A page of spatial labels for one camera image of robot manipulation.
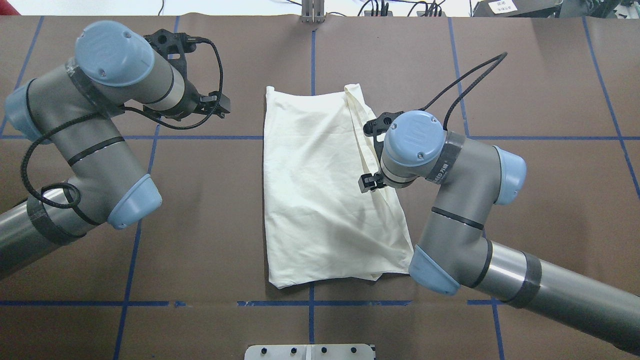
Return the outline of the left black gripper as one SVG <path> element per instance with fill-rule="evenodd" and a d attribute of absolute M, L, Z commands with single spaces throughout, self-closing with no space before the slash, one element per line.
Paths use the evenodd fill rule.
<path fill-rule="evenodd" d="M 201 95 L 191 82 L 185 83 L 183 96 L 177 104 L 177 120 L 182 121 L 190 114 L 218 116 L 226 118 L 231 113 L 231 100 L 221 91 L 212 91 Z"/>

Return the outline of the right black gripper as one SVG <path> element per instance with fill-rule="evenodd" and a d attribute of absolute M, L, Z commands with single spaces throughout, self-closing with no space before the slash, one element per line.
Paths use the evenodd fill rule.
<path fill-rule="evenodd" d="M 378 189 L 383 189 L 385 187 L 400 189 L 401 184 L 388 177 L 382 170 L 379 170 L 377 171 L 377 173 L 373 174 L 365 173 L 359 177 L 359 191 L 362 194 L 375 192 Z"/>

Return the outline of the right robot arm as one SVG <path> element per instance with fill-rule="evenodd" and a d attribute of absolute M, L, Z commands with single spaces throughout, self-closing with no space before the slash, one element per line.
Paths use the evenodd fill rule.
<path fill-rule="evenodd" d="M 492 207 L 510 204 L 524 186 L 521 157 L 446 130 L 425 111 L 384 112 L 362 130 L 379 162 L 359 179 L 362 193 L 418 178 L 439 186 L 409 265 L 419 285 L 446 296 L 474 289 L 639 354 L 637 295 L 484 237 Z"/>

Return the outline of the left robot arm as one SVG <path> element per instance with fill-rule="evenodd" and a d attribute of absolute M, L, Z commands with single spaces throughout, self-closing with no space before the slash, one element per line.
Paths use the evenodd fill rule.
<path fill-rule="evenodd" d="M 139 35 L 123 23 L 82 30 L 74 56 L 16 89 L 7 122 L 28 140 L 20 177 L 28 197 L 1 215 L 1 277 L 7 278 L 108 223 L 121 230 L 162 205 L 113 118 L 126 112 L 176 129 L 191 114 L 224 118 L 231 101 L 202 95 L 188 79 L 185 55 L 208 38 L 160 29 Z"/>

